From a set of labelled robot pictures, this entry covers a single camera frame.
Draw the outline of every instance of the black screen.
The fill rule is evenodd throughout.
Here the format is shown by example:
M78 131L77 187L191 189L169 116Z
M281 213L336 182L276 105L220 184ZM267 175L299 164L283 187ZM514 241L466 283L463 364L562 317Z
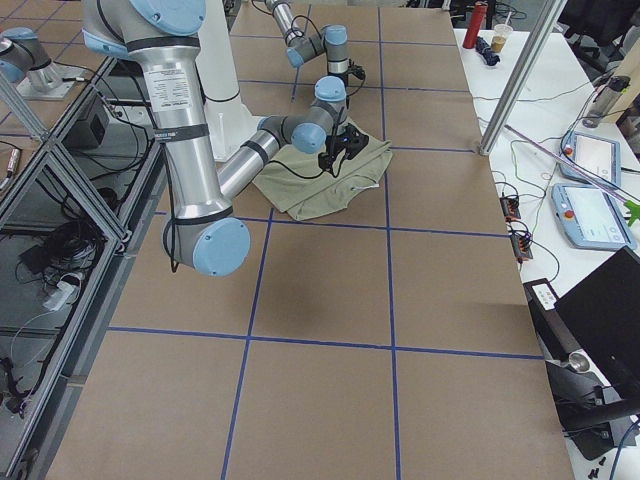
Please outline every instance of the black screen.
M556 310L620 396L640 396L640 258L618 250Z

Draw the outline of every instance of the tablet device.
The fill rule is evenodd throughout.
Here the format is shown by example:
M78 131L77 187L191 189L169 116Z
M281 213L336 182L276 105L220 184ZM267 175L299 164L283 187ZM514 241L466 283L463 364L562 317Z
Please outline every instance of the tablet device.
M571 132L560 148L562 148L561 153L579 167L604 178L617 187L620 186L621 165L618 142L586 133ZM572 180L587 181L584 176L566 165L560 164L560 171Z
M551 190L556 216L576 248L616 251L637 243L609 195L589 185L557 184Z

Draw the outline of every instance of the red cylinder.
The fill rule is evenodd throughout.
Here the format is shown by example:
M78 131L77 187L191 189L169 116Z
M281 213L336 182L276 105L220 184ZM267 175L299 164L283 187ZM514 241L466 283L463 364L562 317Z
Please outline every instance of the red cylinder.
M476 2L473 7L473 13L471 14L469 28L467 28L467 34L464 36L464 42L462 42L464 48L475 48L478 32L480 31L482 20L484 20L486 14L487 2Z

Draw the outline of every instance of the green cloth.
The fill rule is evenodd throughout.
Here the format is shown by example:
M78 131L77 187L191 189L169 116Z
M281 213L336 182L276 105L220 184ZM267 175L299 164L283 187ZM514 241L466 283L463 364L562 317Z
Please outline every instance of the green cloth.
M282 165L272 163L253 183L280 212L287 212L293 219L321 217L347 208L358 193L378 183L393 156L390 145L391 142L369 136L369 144L362 152L344 161L338 178L323 173L314 180L304 180ZM320 171L317 154L302 153L291 145L280 150L273 159L306 177ZM339 163L337 160L333 165L334 171L337 171Z

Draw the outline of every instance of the white table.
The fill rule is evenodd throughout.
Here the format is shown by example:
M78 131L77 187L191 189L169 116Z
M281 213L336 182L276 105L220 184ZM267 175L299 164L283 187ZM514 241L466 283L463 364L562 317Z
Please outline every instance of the white table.
M475 50L461 47L465 30L456 30L455 33L469 88L474 96L474 106L480 119L480 127L484 130L498 102L497 100L484 100L475 97L493 99L501 95L528 34L514 32L500 54L500 63L496 67L489 67ZM482 31L481 35L488 43L491 43L491 32ZM508 124L537 141L548 137L562 136L575 121L589 95L593 92L589 79L567 46L564 37L558 33L552 34L520 94L520 99L551 98L581 85L582 87L575 92L553 100L518 102L509 117ZM590 134L620 142L622 165L635 170L640 169L638 160L615 124L602 122L596 129L587 129L579 124L576 130L587 131ZM506 181L513 184L521 195L540 195L542 193L540 190L518 180L515 176L510 150L510 144L513 140L517 140L515 135L506 131L502 133L490 155L491 167L494 171L502 172L506 176ZM544 145L551 151L559 151L559 140L550 140ZM524 143L516 143L514 147L520 178L544 188L554 169L554 160ZM494 175L496 181L503 180L500 173ZM551 184L560 182L570 182L570 180L563 178L558 171ZM502 187L502 185L497 186L498 192L502 191ZM622 188L635 196L640 196L640 176L623 174ZM505 193L508 195L512 193L512 190L506 187ZM521 199L520 211L523 222L529 228L533 228L535 224L540 202L532 197ZM640 242L640 222L636 222L632 227L632 233ZM578 250L571 247L555 218L549 194L542 200L534 240L551 250L560 261L560 273L553 282L553 287L560 296L613 254L613 252ZM556 272L555 260L536 245L532 247L532 252L534 259L524 262L520 272L522 281L527 282L544 277L552 278ZM615 451L607 455L607 462L604 466L599 466L597 461L585 460L570 440L567 441L567 449L576 479L586 478L591 469L595 467L600 468L598 476L600 479L608 479ZM625 448L615 479L635 480L639 476L638 472L640 472L640 447Z

